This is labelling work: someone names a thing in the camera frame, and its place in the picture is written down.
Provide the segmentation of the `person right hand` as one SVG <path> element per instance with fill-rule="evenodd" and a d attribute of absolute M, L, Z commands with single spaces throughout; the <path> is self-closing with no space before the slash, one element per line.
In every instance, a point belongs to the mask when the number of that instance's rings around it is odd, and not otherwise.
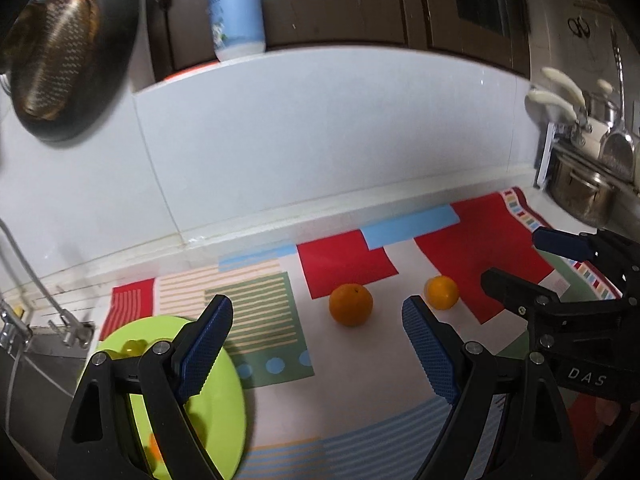
<path fill-rule="evenodd" d="M 600 429 L 611 427 L 621 414 L 627 412 L 634 413 L 634 417 L 637 417 L 640 413 L 639 403 L 636 402 L 628 406 L 621 406 L 614 401 L 601 398 L 596 399 L 596 415 Z"/>

